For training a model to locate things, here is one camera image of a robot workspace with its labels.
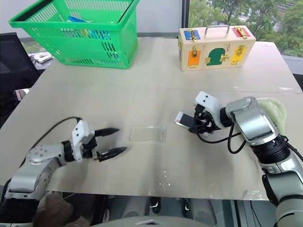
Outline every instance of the green cloth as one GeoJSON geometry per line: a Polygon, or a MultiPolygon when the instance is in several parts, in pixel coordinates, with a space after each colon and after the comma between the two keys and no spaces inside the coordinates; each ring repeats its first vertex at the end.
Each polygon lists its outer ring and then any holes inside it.
{"type": "Polygon", "coordinates": [[[257,101],[276,126],[280,135],[285,136],[286,109],[283,104],[273,98],[257,98],[257,101]]]}

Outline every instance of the black cable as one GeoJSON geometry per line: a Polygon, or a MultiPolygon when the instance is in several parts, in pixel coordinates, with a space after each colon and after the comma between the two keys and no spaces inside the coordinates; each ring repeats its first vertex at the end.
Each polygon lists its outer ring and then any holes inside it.
{"type": "MultiPolygon", "coordinates": [[[[228,140],[228,137],[226,137],[226,138],[224,138],[224,139],[221,139],[221,140],[217,140],[217,141],[208,141],[208,140],[203,139],[203,138],[200,136],[200,134],[199,134],[199,132],[198,132],[198,129],[197,129],[196,121],[197,121],[198,119],[197,119],[196,117],[197,117],[197,116],[196,116],[196,114],[195,114],[195,116],[194,116],[194,128],[195,128],[195,132],[196,132],[198,138],[199,138],[200,140],[202,140],[204,143],[215,144],[215,143],[221,143],[221,142],[224,142],[224,141],[228,140]]],[[[232,135],[232,137],[239,136],[239,135],[241,135],[240,132],[239,132],[239,133],[236,133],[236,134],[234,134],[234,135],[232,135]]]]}
{"type": "MultiPolygon", "coordinates": [[[[63,120],[61,120],[61,121],[57,122],[55,125],[53,125],[49,130],[47,130],[47,132],[44,133],[44,134],[36,141],[36,143],[33,144],[33,146],[31,147],[31,149],[33,149],[35,146],[37,146],[37,144],[38,144],[41,140],[43,140],[44,137],[47,136],[47,134],[51,132],[51,130],[53,130],[55,127],[57,127],[57,126],[58,126],[59,124],[61,124],[62,122],[67,121],[67,120],[69,120],[69,119],[76,119],[77,122],[79,122],[80,120],[82,120],[81,117],[74,117],[74,116],[73,116],[73,117],[64,118],[63,120]]],[[[25,159],[26,159],[26,158],[23,159],[23,161],[22,161],[20,167],[25,163],[25,159]]],[[[9,179],[8,181],[6,181],[6,183],[5,183],[4,187],[3,187],[0,205],[1,205],[1,203],[2,203],[2,200],[4,199],[4,195],[5,195],[5,192],[6,192],[6,190],[7,190],[7,186],[8,186],[8,184],[10,183],[10,181],[11,181],[11,179],[9,179]]]]}
{"type": "Polygon", "coordinates": [[[228,140],[227,140],[227,149],[228,149],[228,151],[230,153],[237,154],[237,153],[239,153],[243,149],[243,147],[246,144],[246,141],[243,141],[243,143],[241,144],[241,146],[236,151],[233,151],[232,148],[231,148],[231,140],[232,140],[233,128],[234,128],[234,124],[231,125],[231,130],[229,131],[228,140]]]}
{"type": "Polygon", "coordinates": [[[251,207],[251,209],[252,209],[252,212],[253,212],[253,213],[254,213],[254,215],[256,216],[256,219],[257,219],[257,221],[258,221],[258,223],[259,223],[260,227],[262,227],[262,226],[261,226],[261,224],[260,224],[260,221],[259,221],[259,219],[258,219],[258,217],[257,217],[257,214],[256,214],[256,212],[255,212],[255,209],[254,209],[254,207],[252,206],[252,202],[251,202],[251,200],[250,200],[250,207],[251,207]]]}
{"type": "Polygon", "coordinates": [[[289,149],[291,149],[303,162],[303,156],[298,152],[296,148],[294,148],[292,145],[290,145],[288,142],[286,142],[286,145],[289,149]]]}

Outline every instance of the smartphone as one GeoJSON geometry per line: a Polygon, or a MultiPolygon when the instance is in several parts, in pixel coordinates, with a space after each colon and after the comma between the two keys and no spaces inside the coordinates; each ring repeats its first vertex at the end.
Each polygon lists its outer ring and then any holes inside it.
{"type": "Polygon", "coordinates": [[[194,118],[180,111],[176,116],[175,123],[191,129],[194,127],[194,118]]]}

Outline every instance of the window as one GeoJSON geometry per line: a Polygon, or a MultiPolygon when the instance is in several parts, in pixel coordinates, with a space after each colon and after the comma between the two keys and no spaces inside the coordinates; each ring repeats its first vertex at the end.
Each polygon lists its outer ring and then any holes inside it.
{"type": "Polygon", "coordinates": [[[303,57],[303,0],[187,0],[188,27],[246,25],[257,41],[303,57]]]}

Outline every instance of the beige tabletop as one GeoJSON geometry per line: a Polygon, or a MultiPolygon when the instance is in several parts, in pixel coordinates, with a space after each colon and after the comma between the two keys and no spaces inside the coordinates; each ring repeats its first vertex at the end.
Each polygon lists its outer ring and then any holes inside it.
{"type": "MultiPolygon", "coordinates": [[[[205,144],[174,123],[178,111],[193,114],[199,91],[217,97],[223,105],[245,96],[279,100],[288,112],[287,136],[302,152],[303,122],[298,120],[303,114],[302,91],[273,43],[255,43],[242,68],[182,72],[177,40],[141,38],[129,70],[65,66],[54,61],[0,130],[0,184],[12,177],[48,128],[77,115],[95,129],[120,129],[98,138],[98,150],[128,149],[101,163],[85,160],[61,167],[49,190],[266,200],[262,172],[249,147],[232,155],[225,142],[205,144]],[[134,126],[161,126],[165,140],[131,141],[134,126]]],[[[74,125],[72,120],[63,123],[43,143],[70,139],[74,125]]],[[[209,140],[227,134],[228,130],[218,131],[209,140]]],[[[234,149],[242,140],[233,139],[234,149]]]]}

